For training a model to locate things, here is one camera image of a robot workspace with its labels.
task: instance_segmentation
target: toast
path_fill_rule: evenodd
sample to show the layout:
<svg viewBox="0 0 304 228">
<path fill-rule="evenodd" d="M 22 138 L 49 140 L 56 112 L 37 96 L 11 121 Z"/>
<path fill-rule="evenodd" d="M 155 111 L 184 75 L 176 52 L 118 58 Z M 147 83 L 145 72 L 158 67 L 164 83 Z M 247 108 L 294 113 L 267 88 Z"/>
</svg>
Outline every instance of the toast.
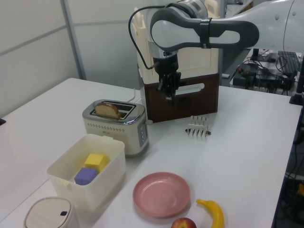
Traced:
<svg viewBox="0 0 304 228">
<path fill-rule="evenodd" d="M 95 113 L 98 116 L 105 116 L 116 119 L 119 119 L 121 117 L 121 114 L 119 113 L 119 110 L 115 105 L 103 102 L 98 103 L 95 106 Z"/>
</svg>

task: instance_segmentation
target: white jar lid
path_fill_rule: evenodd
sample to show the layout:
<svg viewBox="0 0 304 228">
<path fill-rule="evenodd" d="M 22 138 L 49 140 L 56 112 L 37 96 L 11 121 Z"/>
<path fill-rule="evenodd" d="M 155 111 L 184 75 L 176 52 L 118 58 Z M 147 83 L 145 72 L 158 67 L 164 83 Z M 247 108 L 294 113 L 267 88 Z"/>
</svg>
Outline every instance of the white jar lid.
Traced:
<svg viewBox="0 0 304 228">
<path fill-rule="evenodd" d="M 24 220 L 25 228 L 61 228 L 73 216 L 72 204 L 63 198 L 49 197 L 37 201 Z"/>
</svg>

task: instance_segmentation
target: yellow cube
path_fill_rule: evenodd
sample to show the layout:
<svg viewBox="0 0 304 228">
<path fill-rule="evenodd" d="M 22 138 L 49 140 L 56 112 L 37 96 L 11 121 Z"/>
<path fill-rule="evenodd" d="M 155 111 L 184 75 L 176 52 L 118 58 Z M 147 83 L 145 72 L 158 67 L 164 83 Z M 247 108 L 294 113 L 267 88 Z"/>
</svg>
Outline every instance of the yellow cube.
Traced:
<svg viewBox="0 0 304 228">
<path fill-rule="evenodd" d="M 86 168 L 96 169 L 100 173 L 108 164 L 108 158 L 104 154 L 91 153 L 85 161 Z"/>
</svg>

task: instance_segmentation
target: black keyboard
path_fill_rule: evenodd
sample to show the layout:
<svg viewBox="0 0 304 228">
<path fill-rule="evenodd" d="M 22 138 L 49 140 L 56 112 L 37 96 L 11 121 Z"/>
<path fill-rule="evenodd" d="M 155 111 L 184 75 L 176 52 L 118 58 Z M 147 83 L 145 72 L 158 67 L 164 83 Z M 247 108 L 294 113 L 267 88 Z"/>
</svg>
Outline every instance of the black keyboard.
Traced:
<svg viewBox="0 0 304 228">
<path fill-rule="evenodd" d="M 300 61 L 295 52 L 278 51 L 279 62 L 283 75 L 294 77 L 298 73 Z"/>
</svg>

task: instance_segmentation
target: apple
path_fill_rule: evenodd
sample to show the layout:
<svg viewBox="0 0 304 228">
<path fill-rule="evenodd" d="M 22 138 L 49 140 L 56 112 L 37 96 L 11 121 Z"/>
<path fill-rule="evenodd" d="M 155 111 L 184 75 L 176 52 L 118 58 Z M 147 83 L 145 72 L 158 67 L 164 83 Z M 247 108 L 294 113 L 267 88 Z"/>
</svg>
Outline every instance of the apple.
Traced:
<svg viewBox="0 0 304 228">
<path fill-rule="evenodd" d="M 196 225 L 190 218 L 178 218 L 172 223 L 171 228 L 196 228 Z"/>
</svg>

